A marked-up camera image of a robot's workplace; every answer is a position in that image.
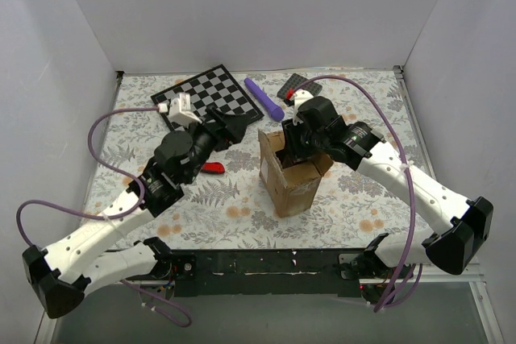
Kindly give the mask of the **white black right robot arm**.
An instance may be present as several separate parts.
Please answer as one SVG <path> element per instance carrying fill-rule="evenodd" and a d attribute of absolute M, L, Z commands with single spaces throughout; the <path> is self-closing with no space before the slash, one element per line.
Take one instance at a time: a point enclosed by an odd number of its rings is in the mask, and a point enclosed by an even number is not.
<path fill-rule="evenodd" d="M 459 275 L 487 240 L 493 204 L 484 197 L 471 200 L 440 184 L 415 166 L 403 162 L 382 134 L 364 122 L 346 124 L 332 102 L 305 90 L 293 97 L 293 118 L 282 123 L 285 153 L 293 163 L 323 153 L 373 179 L 407 205 L 414 205 L 432 233 L 416 233 L 404 254 L 404 236 L 386 235 L 371 243 L 372 261 L 394 267 L 400 258 L 408 264 L 432 263 Z"/>

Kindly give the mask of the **brown cardboard express box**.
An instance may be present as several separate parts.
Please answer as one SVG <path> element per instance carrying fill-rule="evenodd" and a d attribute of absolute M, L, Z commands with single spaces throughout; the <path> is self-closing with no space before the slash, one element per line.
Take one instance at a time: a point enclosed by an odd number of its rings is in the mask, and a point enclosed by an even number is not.
<path fill-rule="evenodd" d="M 283 154 L 285 137 L 282 131 L 258 131 L 260 145 L 260 178 L 281 218 L 308 210 L 314 201 L 323 176 L 333 161 L 317 153 L 299 164 Z"/>

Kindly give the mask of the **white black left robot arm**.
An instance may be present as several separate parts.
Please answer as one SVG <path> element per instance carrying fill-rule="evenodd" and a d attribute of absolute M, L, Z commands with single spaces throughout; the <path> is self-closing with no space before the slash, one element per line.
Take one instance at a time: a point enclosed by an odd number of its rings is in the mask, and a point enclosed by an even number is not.
<path fill-rule="evenodd" d="M 130 277 L 177 275 L 180 264 L 157 237 L 121 251 L 111 247 L 178 202 L 212 152 L 242 141 L 248 117 L 209 106 L 204 118 L 180 108 L 173 119 L 181 130 L 162 139 L 142 174 L 111 205 L 61 240 L 46 247 L 31 244 L 23 252 L 27 280 L 49 318 L 63 317 L 90 293 Z"/>

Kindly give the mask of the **red black utility knife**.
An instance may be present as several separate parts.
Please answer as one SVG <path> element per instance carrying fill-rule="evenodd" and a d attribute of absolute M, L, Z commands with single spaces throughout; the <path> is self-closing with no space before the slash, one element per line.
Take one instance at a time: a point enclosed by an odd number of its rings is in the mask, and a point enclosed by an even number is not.
<path fill-rule="evenodd" d="M 222 175 L 225 173 L 224 166 L 219 162 L 204 163 L 201 172 L 211 175 Z"/>

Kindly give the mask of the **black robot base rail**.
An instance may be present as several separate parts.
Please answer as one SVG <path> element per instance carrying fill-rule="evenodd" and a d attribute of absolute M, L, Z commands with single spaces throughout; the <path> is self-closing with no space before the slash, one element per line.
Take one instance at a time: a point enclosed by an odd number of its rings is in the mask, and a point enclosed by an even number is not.
<path fill-rule="evenodd" d="M 360 297 L 361 280 L 385 283 L 393 274 L 369 248 L 183 250 L 164 253 L 148 285 L 167 284 L 176 297 L 315 295 Z"/>

